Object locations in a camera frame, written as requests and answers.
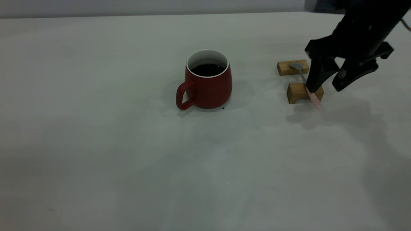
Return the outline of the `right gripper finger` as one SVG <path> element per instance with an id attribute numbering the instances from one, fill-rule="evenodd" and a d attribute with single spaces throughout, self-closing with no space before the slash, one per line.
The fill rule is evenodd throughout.
<path id="1" fill-rule="evenodd" d="M 334 59 L 315 58 L 311 60 L 310 72 L 306 81 L 309 92 L 316 92 L 320 86 L 333 74 L 339 72 L 340 68 Z"/>
<path id="2" fill-rule="evenodd" d="M 378 67 L 375 59 L 364 63 L 346 59 L 333 79 L 333 86 L 339 92 L 364 75 L 376 71 Z"/>

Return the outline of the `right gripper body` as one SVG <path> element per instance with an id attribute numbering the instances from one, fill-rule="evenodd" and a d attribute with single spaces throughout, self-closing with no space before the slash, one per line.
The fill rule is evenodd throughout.
<path id="1" fill-rule="evenodd" d="M 305 52 L 311 59 L 341 57 L 352 60 L 387 59 L 394 49 L 379 38 L 370 38 L 369 29 L 359 28 L 354 21 L 340 21 L 332 34 L 310 40 Z"/>

